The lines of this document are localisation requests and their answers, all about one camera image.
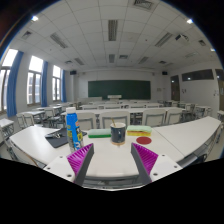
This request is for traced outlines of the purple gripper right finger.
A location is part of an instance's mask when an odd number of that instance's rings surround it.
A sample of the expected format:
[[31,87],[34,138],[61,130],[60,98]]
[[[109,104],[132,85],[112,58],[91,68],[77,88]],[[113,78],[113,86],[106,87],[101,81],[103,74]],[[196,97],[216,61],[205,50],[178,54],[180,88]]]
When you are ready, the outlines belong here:
[[131,144],[131,154],[136,163],[142,184],[147,185],[151,183],[150,173],[158,155],[137,143]]

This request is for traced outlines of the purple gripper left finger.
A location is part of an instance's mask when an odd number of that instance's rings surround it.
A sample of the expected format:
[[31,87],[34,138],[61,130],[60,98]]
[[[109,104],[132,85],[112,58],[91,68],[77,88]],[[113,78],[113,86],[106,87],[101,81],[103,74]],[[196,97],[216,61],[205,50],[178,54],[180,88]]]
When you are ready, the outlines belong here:
[[91,143],[67,156],[67,160],[75,173],[74,183],[76,185],[83,185],[93,154],[94,144]]

